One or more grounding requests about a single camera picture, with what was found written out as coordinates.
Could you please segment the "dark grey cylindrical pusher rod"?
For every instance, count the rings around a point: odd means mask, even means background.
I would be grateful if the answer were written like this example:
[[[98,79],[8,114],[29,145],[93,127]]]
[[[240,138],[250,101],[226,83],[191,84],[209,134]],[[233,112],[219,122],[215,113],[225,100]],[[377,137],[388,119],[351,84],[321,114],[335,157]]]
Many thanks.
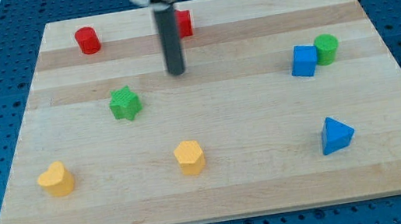
[[[155,10],[153,14],[167,73],[179,76],[184,73],[186,68],[174,10],[173,5],[167,5],[165,9]]]

